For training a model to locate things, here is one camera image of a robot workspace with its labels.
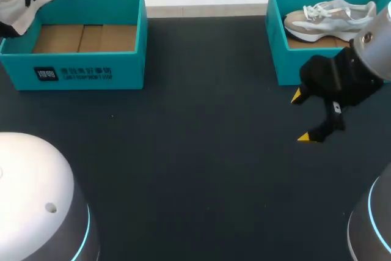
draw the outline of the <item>brown cardboard insert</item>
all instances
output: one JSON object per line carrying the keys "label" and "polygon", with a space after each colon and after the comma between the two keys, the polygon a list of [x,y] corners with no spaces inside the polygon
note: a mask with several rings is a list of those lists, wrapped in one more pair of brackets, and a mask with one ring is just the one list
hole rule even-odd
{"label": "brown cardboard insert", "polygon": [[42,26],[33,53],[134,51],[137,26]]}
{"label": "brown cardboard insert", "polygon": [[291,49],[349,47],[349,42],[330,36],[320,38],[315,43],[300,42],[299,40],[293,39],[290,36],[287,36],[287,39],[289,48]]}

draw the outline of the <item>gray metal cylinder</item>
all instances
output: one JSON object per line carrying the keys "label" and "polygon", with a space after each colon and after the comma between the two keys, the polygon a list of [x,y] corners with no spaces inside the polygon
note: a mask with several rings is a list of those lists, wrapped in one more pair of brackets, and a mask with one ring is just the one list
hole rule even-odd
{"label": "gray metal cylinder", "polygon": [[391,2],[354,38],[354,49],[374,75],[391,81]]}
{"label": "gray metal cylinder", "polygon": [[354,261],[391,261],[391,165],[353,210],[348,246]]}
{"label": "gray metal cylinder", "polygon": [[0,133],[0,261],[97,261],[97,226],[67,160],[48,142]]}

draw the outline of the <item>beige sneaker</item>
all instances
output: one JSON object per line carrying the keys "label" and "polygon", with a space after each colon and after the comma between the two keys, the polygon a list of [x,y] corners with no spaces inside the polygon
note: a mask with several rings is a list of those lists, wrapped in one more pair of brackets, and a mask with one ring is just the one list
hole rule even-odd
{"label": "beige sneaker", "polygon": [[306,42],[315,42],[324,36],[349,41],[375,16],[376,4],[373,1],[357,6],[345,0],[333,0],[289,13],[284,26],[290,34]]}

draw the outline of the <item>blue led ring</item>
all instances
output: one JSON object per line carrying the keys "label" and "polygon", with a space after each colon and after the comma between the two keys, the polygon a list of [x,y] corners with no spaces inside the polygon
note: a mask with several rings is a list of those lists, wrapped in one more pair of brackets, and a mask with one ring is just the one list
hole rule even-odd
{"label": "blue led ring", "polygon": [[372,187],[371,187],[371,190],[369,191],[369,196],[368,196],[368,211],[369,211],[369,218],[371,219],[371,223],[372,223],[372,226],[373,226],[373,229],[375,230],[376,234],[378,235],[378,238],[379,240],[381,241],[381,243],[384,245],[384,247],[386,247],[386,249],[391,253],[391,248],[389,245],[387,245],[386,241],[383,239],[383,237],[381,236],[378,228],[376,227],[376,224],[375,224],[375,221],[373,220],[373,215],[372,215],[372,209],[371,209],[371,196],[372,196],[372,191],[373,191],[373,187],[375,186],[376,182],[378,181],[379,178],[377,178],[375,180],[375,182],[373,183]]}
{"label": "blue led ring", "polygon": [[87,211],[88,211],[88,225],[87,225],[86,235],[84,236],[83,242],[81,243],[79,250],[77,251],[76,255],[71,259],[71,261],[76,261],[76,259],[79,257],[81,251],[83,250],[84,245],[86,244],[88,233],[90,232],[91,216],[90,216],[90,208],[88,207],[88,205],[87,205]]}

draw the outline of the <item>yellow fingertip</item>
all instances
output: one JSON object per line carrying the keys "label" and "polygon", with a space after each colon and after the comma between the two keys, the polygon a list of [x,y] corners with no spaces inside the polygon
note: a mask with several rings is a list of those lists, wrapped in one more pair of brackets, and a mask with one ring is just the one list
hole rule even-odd
{"label": "yellow fingertip", "polygon": [[300,95],[301,95],[300,88],[298,88],[298,90],[296,91],[295,95],[293,96],[293,99],[292,99],[291,103],[293,103],[297,98],[299,98]]}
{"label": "yellow fingertip", "polygon": [[298,139],[298,141],[309,142],[310,141],[310,136],[308,135],[308,133],[305,133]]}

